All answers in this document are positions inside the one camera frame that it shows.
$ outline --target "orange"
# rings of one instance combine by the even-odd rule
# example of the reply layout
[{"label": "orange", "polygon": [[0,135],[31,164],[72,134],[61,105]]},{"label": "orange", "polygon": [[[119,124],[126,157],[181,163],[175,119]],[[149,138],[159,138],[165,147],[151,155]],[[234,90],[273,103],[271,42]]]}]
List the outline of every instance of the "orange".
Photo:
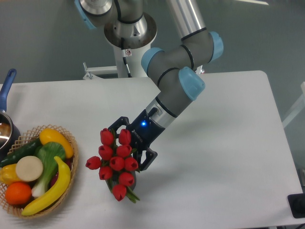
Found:
[{"label": "orange", "polygon": [[32,189],[27,183],[15,182],[8,186],[5,199],[11,205],[27,203],[32,196]]}]

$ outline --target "gray floor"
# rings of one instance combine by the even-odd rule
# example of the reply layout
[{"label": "gray floor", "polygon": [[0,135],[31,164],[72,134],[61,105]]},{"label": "gray floor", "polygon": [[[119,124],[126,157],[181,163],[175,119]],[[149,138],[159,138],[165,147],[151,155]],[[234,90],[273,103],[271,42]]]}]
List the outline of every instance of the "gray floor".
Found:
[{"label": "gray floor", "polygon": [[[115,65],[103,29],[89,31],[73,0],[0,0],[0,83],[16,68],[17,83],[80,80],[88,67]],[[164,50],[180,39],[163,0],[146,0]],[[301,95],[305,81],[305,0],[198,0],[207,28],[224,42],[223,56],[206,73],[262,70],[281,117]],[[285,130],[297,168],[305,167],[305,111]]]}]

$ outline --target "banana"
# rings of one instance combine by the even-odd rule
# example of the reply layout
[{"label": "banana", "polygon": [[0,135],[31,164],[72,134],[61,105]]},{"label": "banana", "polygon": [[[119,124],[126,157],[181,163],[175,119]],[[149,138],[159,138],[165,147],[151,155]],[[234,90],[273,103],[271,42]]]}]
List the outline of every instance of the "banana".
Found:
[{"label": "banana", "polygon": [[70,168],[59,156],[55,156],[54,159],[58,164],[57,181],[45,194],[33,200],[23,209],[21,212],[23,216],[31,216],[44,210],[58,200],[68,188],[71,180]]}]

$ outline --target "blue pot handle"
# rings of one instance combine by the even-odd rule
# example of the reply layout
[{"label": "blue pot handle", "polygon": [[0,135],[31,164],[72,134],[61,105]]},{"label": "blue pot handle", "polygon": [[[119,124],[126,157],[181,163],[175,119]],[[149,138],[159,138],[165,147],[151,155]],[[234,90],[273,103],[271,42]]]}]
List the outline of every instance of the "blue pot handle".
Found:
[{"label": "blue pot handle", "polygon": [[14,82],[16,74],[16,69],[10,69],[8,75],[5,78],[5,81],[0,91],[0,111],[6,111],[7,97],[10,91],[10,87]]}]

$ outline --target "woven basket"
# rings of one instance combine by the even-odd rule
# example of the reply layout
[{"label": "woven basket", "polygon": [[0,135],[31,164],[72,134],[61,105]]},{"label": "woven basket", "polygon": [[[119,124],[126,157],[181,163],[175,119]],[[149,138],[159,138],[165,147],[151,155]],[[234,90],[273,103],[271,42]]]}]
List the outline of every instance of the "woven basket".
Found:
[{"label": "woven basket", "polygon": [[67,196],[67,194],[69,193],[69,190],[72,187],[73,181],[74,181],[74,177],[75,177],[75,172],[78,166],[78,147],[77,147],[77,143],[75,141],[75,138],[72,136],[72,134],[67,131],[66,129],[62,128],[61,126],[55,126],[55,125],[48,125],[48,126],[38,126],[36,128],[33,128],[32,130],[28,130],[26,133],[24,133],[22,136],[20,136],[18,138],[18,140],[15,141],[15,144],[11,147],[9,153],[13,152],[15,149],[21,147],[22,145],[34,140],[35,138],[39,137],[39,133],[45,129],[45,128],[51,128],[51,129],[55,129],[57,131],[59,131],[62,135],[64,135],[64,137],[70,142],[73,151],[74,151],[74,156],[73,156],[73,161],[72,161],[72,170],[71,170],[71,181],[70,184],[67,188],[67,190],[63,193],[63,195],[53,204],[51,205],[51,207],[36,213],[32,216],[23,216],[21,215],[22,212],[22,208],[16,208],[12,205],[9,205],[6,202],[5,199],[5,191],[7,189],[7,185],[3,184],[0,182],[0,205],[3,207],[4,210],[7,211],[7,213],[12,214],[14,216],[17,216],[19,218],[23,218],[23,219],[32,219],[32,218],[36,218],[36,217],[40,217],[40,216],[45,216],[48,213],[52,212],[57,206],[59,206],[59,204],[62,203],[62,201],[65,199],[65,197]]}]

